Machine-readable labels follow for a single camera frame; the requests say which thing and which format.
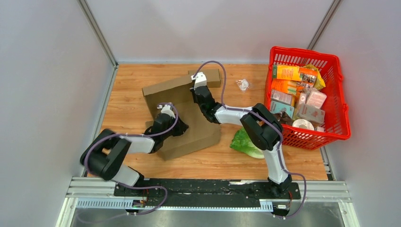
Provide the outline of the brown cardboard sheet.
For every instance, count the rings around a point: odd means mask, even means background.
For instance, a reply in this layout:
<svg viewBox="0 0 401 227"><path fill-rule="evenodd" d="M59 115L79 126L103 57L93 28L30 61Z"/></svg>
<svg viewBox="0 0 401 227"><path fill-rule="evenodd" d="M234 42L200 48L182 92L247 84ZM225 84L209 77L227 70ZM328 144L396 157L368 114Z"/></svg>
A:
<svg viewBox="0 0 401 227"><path fill-rule="evenodd" d="M188 129L180 136L167 138L157 154L164 160L182 157L204 148L217 145L221 139L221 126L210 123L193 102L190 75L156 83L142 88L143 97L153 119L160 113L159 103L171 102L180 120Z"/></svg>

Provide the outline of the brown cardboard box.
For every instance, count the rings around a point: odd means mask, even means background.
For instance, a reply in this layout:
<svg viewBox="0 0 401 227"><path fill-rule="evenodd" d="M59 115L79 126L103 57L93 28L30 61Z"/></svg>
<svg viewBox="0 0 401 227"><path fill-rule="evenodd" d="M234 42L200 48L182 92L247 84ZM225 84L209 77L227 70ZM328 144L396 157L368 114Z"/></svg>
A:
<svg viewBox="0 0 401 227"><path fill-rule="evenodd" d="M197 71L188 71L190 77L194 75ZM221 76L218 69L201 69L199 72L203 72L207 78L207 87L216 88L221 87Z"/></svg>

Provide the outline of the clear bag white parts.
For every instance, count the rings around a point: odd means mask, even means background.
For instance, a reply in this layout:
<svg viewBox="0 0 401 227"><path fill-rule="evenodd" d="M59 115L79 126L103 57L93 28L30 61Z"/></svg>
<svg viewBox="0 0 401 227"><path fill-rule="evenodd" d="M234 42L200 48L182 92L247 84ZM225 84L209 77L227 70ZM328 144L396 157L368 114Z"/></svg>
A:
<svg viewBox="0 0 401 227"><path fill-rule="evenodd" d="M250 88L250 83L246 79L237 80L236 84L242 92L245 92Z"/></svg>

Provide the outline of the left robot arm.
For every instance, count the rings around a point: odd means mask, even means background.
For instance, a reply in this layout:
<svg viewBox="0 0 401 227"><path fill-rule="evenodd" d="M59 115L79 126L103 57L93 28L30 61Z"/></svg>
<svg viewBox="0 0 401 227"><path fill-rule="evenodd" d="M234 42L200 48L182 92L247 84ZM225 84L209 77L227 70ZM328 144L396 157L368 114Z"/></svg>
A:
<svg viewBox="0 0 401 227"><path fill-rule="evenodd" d="M131 137L104 129L83 152L80 163L88 172L101 177L105 181L115 181L126 186L133 196L144 192L144 176L123 164L129 153L152 154L159 151L169 137L181 136L189 126L179 117L160 113L144 134Z"/></svg>

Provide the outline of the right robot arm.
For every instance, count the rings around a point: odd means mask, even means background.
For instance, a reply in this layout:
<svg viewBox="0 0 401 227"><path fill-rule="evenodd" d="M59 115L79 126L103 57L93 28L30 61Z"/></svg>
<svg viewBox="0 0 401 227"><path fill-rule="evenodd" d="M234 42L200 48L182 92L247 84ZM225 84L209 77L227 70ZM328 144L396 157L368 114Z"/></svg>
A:
<svg viewBox="0 0 401 227"><path fill-rule="evenodd" d="M283 127L261 103L253 107L230 107L216 102L207 86L190 88L194 103L211 123L243 126L253 145L263 152L270 193L282 198L288 193L292 177L285 166L282 153Z"/></svg>

